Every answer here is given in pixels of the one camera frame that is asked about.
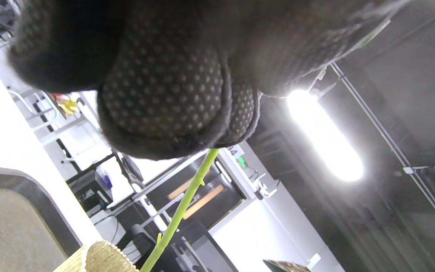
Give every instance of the wall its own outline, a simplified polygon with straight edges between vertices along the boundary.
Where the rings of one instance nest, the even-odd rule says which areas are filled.
[[[246,163],[266,173],[261,181],[269,191],[277,181],[266,171],[247,143],[242,143]],[[328,249],[300,207],[285,187],[264,200],[257,200],[236,215],[213,235],[216,242],[240,272],[269,272],[262,259],[286,260],[307,265],[318,253],[321,260],[313,272],[343,272],[343,268]]]

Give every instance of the plant stem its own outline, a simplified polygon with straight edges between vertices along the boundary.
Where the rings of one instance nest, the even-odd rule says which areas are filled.
[[[154,267],[155,263],[159,259],[160,255],[164,252],[164,249],[167,247],[169,242],[171,241],[172,236],[176,232],[177,227],[181,223],[182,217],[189,207],[192,198],[194,197],[199,185],[204,185],[204,176],[207,174],[207,171],[211,168],[211,165],[214,162],[214,159],[218,156],[219,149],[210,149],[209,153],[207,153],[204,161],[201,163],[199,169],[197,170],[196,175],[192,179],[186,193],[184,194],[179,206],[177,207],[176,213],[172,217],[171,223],[167,230],[164,232],[164,235],[157,242],[154,250],[150,253],[149,258],[143,264],[142,268],[139,272],[150,272],[152,267]]]

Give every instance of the fluorescent light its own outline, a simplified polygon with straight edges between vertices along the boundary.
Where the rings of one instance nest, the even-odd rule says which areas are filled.
[[[293,119],[308,136],[330,171],[343,181],[356,181],[364,173],[359,155],[334,124],[317,98],[308,91],[293,91],[288,96]]]

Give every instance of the dotted glove fabric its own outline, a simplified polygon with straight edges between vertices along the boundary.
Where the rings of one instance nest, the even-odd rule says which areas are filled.
[[[247,139],[262,94],[308,89],[408,0],[27,0],[9,51],[51,93],[98,91],[102,131],[168,159]]]

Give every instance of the textured glove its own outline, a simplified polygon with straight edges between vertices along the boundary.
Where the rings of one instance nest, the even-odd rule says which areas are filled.
[[[409,0],[27,0],[9,52],[44,91],[98,91],[119,151],[168,159],[248,138],[262,93],[308,89]]]

